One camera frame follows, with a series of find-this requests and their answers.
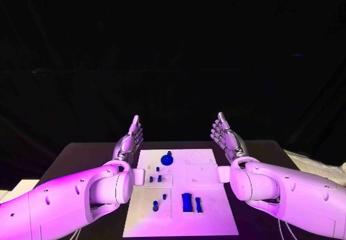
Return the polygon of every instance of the table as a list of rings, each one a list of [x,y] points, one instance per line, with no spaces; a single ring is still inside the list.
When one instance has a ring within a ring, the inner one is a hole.
[[[257,158],[262,163],[272,164],[290,169],[298,170],[294,162],[287,156],[278,143],[271,140],[248,140],[245,141],[249,156]],[[71,143],[62,150],[56,160],[53,161],[49,169],[46,170],[37,185],[49,180],[78,173],[88,169],[102,166],[102,164],[111,160],[114,151],[114,142],[107,143]],[[140,150],[150,149],[212,149],[216,163],[219,166],[228,166],[229,162],[225,157],[223,151],[213,141],[179,141],[179,142],[143,142],[140,148],[134,154],[133,168],[137,167]],[[278,220],[269,216],[265,212],[254,209],[244,201],[239,201],[231,189],[231,185],[223,185],[226,197],[232,209],[235,224],[238,227],[239,235],[236,236],[179,236],[179,237],[141,237],[141,238],[124,238],[125,240],[166,240],[166,239],[183,239],[183,240],[280,240],[280,226]],[[128,205],[121,204],[120,208],[102,216],[92,224],[85,226],[81,230],[79,240],[117,240],[122,239],[122,232],[127,220]],[[303,229],[290,226],[291,231],[298,240],[314,239],[326,240],[333,239],[324,236],[319,236]],[[288,232],[285,223],[281,221],[281,231],[284,240],[293,240],[293,236]]]

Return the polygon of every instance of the blue object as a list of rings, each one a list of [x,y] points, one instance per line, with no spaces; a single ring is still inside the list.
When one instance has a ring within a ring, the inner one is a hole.
[[[157,212],[158,210],[158,204],[157,201],[153,201],[153,211]]]
[[[173,163],[171,151],[167,151],[167,155],[161,156],[160,163],[169,166]]]
[[[202,206],[200,206],[200,197],[196,197],[196,212],[202,213]]]
[[[192,194],[189,193],[182,194],[182,211],[186,213],[193,212]]]

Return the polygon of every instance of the black backdrop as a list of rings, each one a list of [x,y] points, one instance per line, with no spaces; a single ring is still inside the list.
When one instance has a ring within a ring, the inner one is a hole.
[[[244,139],[344,162],[346,4],[0,3],[0,187],[71,142],[202,141],[219,111]]]

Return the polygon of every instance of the blue knob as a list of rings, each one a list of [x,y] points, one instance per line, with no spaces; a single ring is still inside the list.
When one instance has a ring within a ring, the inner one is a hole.
[[[167,151],[167,155],[161,156],[160,163],[169,166],[173,163],[171,151]]]
[[[157,212],[158,210],[158,204],[157,201],[153,201],[153,211]]]

